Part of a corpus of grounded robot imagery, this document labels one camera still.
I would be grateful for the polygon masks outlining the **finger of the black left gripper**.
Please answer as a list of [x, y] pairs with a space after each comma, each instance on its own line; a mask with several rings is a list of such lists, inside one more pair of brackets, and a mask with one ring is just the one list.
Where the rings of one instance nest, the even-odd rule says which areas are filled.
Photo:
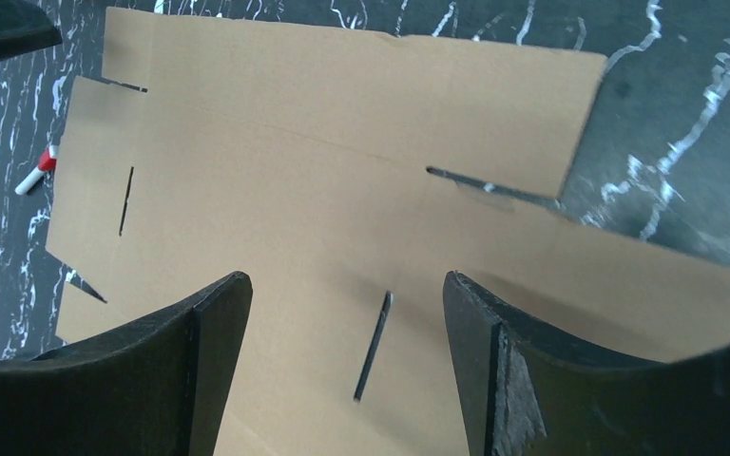
[[0, 0], [0, 61], [63, 42], [43, 9], [28, 1]]

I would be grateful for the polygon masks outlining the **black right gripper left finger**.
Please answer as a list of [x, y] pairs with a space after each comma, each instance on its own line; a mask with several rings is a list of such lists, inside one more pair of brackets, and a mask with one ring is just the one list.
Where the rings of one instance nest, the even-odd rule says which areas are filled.
[[112, 330], [0, 361], [0, 455], [210, 455], [253, 288], [242, 272]]

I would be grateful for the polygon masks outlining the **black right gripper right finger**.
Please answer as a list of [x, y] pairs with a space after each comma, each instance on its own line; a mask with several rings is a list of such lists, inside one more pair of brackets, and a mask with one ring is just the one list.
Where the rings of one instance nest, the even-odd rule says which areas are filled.
[[564, 332], [466, 275], [443, 309], [472, 455], [730, 455], [730, 345], [659, 363]]

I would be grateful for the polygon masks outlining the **brown cardboard box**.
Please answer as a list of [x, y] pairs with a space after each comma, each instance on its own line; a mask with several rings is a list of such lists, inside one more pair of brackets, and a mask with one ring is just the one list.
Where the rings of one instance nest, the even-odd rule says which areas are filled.
[[569, 220], [598, 53], [134, 9], [75, 79], [47, 249], [69, 343], [234, 271], [226, 455], [472, 455], [450, 272], [601, 347], [730, 345], [730, 269]]

